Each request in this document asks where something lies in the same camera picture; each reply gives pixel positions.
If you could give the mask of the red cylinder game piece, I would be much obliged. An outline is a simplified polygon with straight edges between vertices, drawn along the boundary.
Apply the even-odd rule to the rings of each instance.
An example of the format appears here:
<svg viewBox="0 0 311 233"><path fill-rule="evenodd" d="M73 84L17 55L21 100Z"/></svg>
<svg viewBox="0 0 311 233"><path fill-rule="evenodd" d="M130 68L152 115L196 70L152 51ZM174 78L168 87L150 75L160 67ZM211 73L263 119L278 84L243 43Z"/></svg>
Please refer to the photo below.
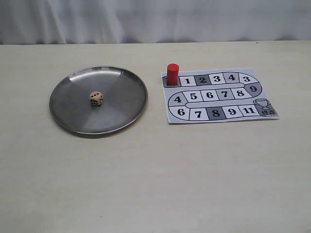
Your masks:
<svg viewBox="0 0 311 233"><path fill-rule="evenodd" d="M178 82L179 65L171 63L167 66L167 84L176 85Z"/></svg>

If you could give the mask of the beige wooden die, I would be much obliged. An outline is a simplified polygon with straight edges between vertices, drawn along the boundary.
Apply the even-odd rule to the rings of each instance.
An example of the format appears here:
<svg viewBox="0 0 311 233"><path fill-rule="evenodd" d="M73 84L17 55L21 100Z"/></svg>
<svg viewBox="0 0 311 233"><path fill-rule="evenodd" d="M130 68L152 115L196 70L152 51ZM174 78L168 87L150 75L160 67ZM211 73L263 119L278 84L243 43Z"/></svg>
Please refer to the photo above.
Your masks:
<svg viewBox="0 0 311 233"><path fill-rule="evenodd" d="M92 106L101 106L103 100L103 95L99 91L92 91L89 95L89 101Z"/></svg>

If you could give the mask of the printed paper game board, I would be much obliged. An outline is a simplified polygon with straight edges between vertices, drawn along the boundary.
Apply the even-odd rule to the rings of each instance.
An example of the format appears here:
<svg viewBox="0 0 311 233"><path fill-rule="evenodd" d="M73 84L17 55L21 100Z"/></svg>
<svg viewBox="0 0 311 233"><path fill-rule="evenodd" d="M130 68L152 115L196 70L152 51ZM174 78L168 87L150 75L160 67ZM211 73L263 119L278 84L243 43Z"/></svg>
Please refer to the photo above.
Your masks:
<svg viewBox="0 0 311 233"><path fill-rule="evenodd" d="M252 68L180 71L176 85L161 77L170 124L279 118Z"/></svg>

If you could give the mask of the white backdrop curtain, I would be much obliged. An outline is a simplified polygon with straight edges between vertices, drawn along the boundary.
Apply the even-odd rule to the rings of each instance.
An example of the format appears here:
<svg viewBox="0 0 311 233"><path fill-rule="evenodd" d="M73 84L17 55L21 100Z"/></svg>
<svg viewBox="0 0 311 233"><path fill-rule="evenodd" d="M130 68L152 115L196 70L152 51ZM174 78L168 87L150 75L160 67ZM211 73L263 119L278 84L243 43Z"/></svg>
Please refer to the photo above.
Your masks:
<svg viewBox="0 0 311 233"><path fill-rule="evenodd" d="M3 0L2 44L309 40L308 0Z"/></svg>

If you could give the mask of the round stainless steel plate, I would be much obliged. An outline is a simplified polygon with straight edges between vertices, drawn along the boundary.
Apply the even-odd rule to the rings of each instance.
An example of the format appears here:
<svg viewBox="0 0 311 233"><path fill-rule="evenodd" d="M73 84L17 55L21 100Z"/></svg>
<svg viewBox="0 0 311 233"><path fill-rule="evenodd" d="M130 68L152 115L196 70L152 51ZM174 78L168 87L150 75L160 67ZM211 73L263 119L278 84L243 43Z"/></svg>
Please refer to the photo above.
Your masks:
<svg viewBox="0 0 311 233"><path fill-rule="evenodd" d="M101 106L92 106L89 95L99 91ZM148 91L135 73L120 67L95 66L65 77L53 90L49 108L65 131L85 138L99 138L121 131L143 114Z"/></svg>

